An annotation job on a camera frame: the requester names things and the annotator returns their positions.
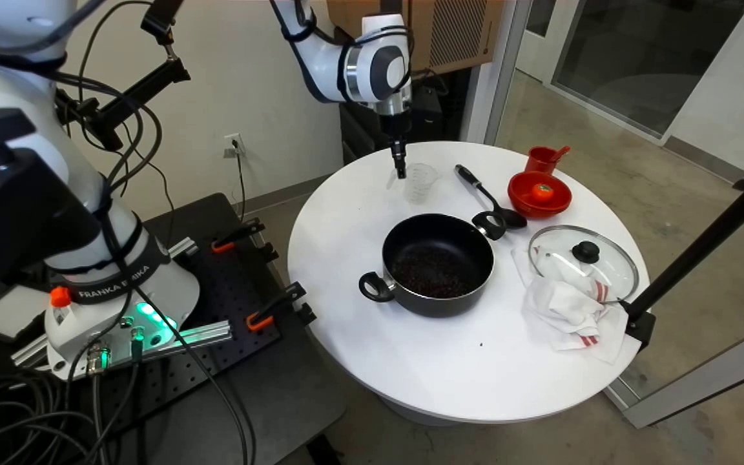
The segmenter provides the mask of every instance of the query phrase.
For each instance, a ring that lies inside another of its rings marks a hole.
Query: cable
[[[104,435],[104,420],[102,420],[102,417],[104,417],[104,414],[102,414],[102,412],[104,412],[104,403],[102,403],[98,385],[102,385],[102,383],[98,383],[98,374],[94,374],[94,378],[91,378],[91,403],[94,403],[94,431],[96,431],[96,436]],[[109,453],[107,453],[107,447],[98,449],[98,462],[102,462],[102,465],[109,465]]]
[[[42,430],[55,430],[55,431],[63,431],[60,426],[53,426],[53,421],[60,421],[60,420],[63,421],[67,421],[67,420],[91,421],[87,417],[82,417],[78,412],[55,412],[55,409],[60,409],[58,407],[58,401],[60,401],[58,387],[60,387],[60,383],[47,378],[47,374],[0,378],[0,409],[27,412],[27,421],[42,421]],[[29,431],[27,440],[16,447],[16,453],[11,453],[3,460],[3,465],[16,462],[20,456],[31,453],[36,444],[45,444],[45,443],[36,443],[38,436],[42,436],[38,431]],[[60,444],[60,435],[55,435],[55,440],[47,444],[47,449],[55,449],[58,444]]]
[[[241,219],[246,219],[246,179],[244,179],[244,156],[239,156],[239,179],[241,179]]]
[[[147,151],[147,156],[146,156],[127,175],[122,175],[122,179],[116,179],[116,182],[111,183],[111,192],[116,192],[122,183],[133,182],[146,166],[149,166],[149,161],[157,156],[157,151],[160,151],[160,146],[162,146],[162,125],[160,125],[157,113],[149,112],[147,106],[140,106],[140,108],[142,108],[142,112],[149,117],[149,122],[155,125],[155,143],[152,143],[152,147]]]
[[[254,425],[250,425],[250,417],[244,407],[244,398],[235,392],[235,391],[222,391],[222,385],[217,383],[217,378],[210,372],[210,368],[197,356],[197,351],[192,348],[192,343],[186,343],[186,338],[180,337],[179,328],[171,327],[171,320],[162,316],[162,311],[147,297],[147,292],[142,292],[140,284],[135,284],[130,280],[130,267],[124,261],[124,257],[120,253],[120,241],[116,241],[116,232],[111,224],[107,224],[104,230],[104,239],[107,239],[107,246],[113,257],[113,263],[120,267],[124,281],[157,312],[157,317],[167,327],[167,332],[179,338],[179,343],[189,351],[189,356],[195,359],[197,368],[205,370],[206,379],[217,387],[217,392],[227,401],[227,407],[232,409],[235,414],[235,421],[239,421],[239,436],[241,436],[241,444],[244,444],[244,465],[250,465],[255,460],[255,435],[254,435]]]
[[[94,44],[96,44],[96,36],[102,35],[102,28],[111,20],[111,15],[122,7],[130,7],[130,6],[149,6],[146,0],[124,0],[124,2],[116,2],[111,10],[104,14],[104,19],[94,26],[91,36],[87,36],[87,44],[86,44],[86,53],[82,53],[82,60],[81,60],[81,79],[86,79],[86,67],[87,67],[87,60],[91,60],[91,53],[94,53]]]
[[[67,75],[67,72],[38,72],[42,79],[50,79],[50,80],[58,80],[58,82],[64,82],[64,86],[74,86],[74,89],[87,89],[87,90],[96,90],[96,93],[107,93],[107,97],[113,97],[120,98],[124,106],[135,108],[135,102],[130,102],[124,93],[120,93],[116,89],[107,86],[107,82],[98,82],[94,79],[78,79],[78,75]],[[135,143],[124,151],[122,161],[111,168],[111,174],[107,175],[109,183],[113,183],[116,174],[122,172],[122,166],[133,159],[133,153],[140,147],[142,143],[142,117],[140,117],[140,108],[135,108],[135,122],[138,122],[138,134],[135,134]]]
[[[167,175],[166,175],[166,172],[160,172],[160,166],[155,166],[155,162],[147,162],[147,168],[152,168],[152,172],[160,175],[162,196],[166,196],[166,205],[167,205],[167,213],[173,213],[177,206],[173,206],[173,200],[171,200],[171,187],[167,187]]]
[[[20,430],[20,426],[31,426],[31,425],[38,425],[38,421],[47,421],[47,420],[87,420],[87,417],[82,417],[82,414],[78,414],[74,417],[74,412],[53,412],[53,414],[45,414],[45,417],[31,417],[31,420],[20,420],[20,421],[14,421],[14,425],[7,425],[7,426],[3,426],[0,430],[0,436],[5,435],[5,431],[14,431],[14,430]]]
[[[133,292],[124,294],[124,303],[122,303],[122,311],[116,312],[116,317],[113,317],[104,332],[98,332],[98,333],[73,356],[71,370],[67,370],[67,379],[64,379],[64,391],[63,391],[63,398],[60,398],[58,409],[60,409],[60,407],[63,407],[63,412],[71,409],[71,385],[73,385],[74,368],[81,364],[82,355],[86,355],[96,342],[102,342],[109,332],[113,332],[113,328],[122,324],[130,303],[133,303]],[[50,444],[50,447],[38,456],[38,460],[45,460],[47,456],[53,456],[50,462],[55,462],[55,458],[58,458],[55,444]]]
[[[130,407],[130,401],[135,396],[138,374],[140,374],[140,359],[133,368],[133,379],[130,379],[127,391],[122,392],[122,401],[120,401],[113,417],[109,420],[107,430],[98,435],[96,444],[91,447],[91,456],[86,458],[86,465],[107,453],[104,444],[107,444],[113,425],[120,421],[122,412]]]
[[[82,458],[87,456],[82,443],[73,440],[67,431],[50,430],[50,426],[42,426],[42,425],[31,425],[29,430],[36,430],[36,431],[45,431],[45,435],[55,435],[55,436],[64,440],[67,444],[73,444]]]

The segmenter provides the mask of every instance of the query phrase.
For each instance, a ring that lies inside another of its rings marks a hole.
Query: green light
[[[147,303],[138,303],[138,312],[142,312],[147,317],[157,317],[157,312]]]
[[[98,363],[98,370],[109,370],[111,368],[111,348],[109,347],[102,348],[96,363]]]

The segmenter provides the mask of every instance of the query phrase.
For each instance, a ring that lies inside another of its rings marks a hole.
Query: pan lid
[[[605,305],[629,299],[638,288],[634,259],[609,239],[577,224],[539,230],[527,257],[539,277],[569,281]]]

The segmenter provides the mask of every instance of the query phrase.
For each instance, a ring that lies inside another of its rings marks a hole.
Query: metal rod
[[[706,261],[727,239],[744,224],[744,195],[673,263],[649,284],[634,303],[622,303],[631,316],[629,333],[674,284],[679,284],[700,261]]]

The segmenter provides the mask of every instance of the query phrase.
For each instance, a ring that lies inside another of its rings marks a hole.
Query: nonstick pan
[[[480,297],[493,272],[488,241],[448,214],[419,214],[399,223],[382,244],[386,274],[360,280],[374,303],[400,303],[425,316],[454,316]]]

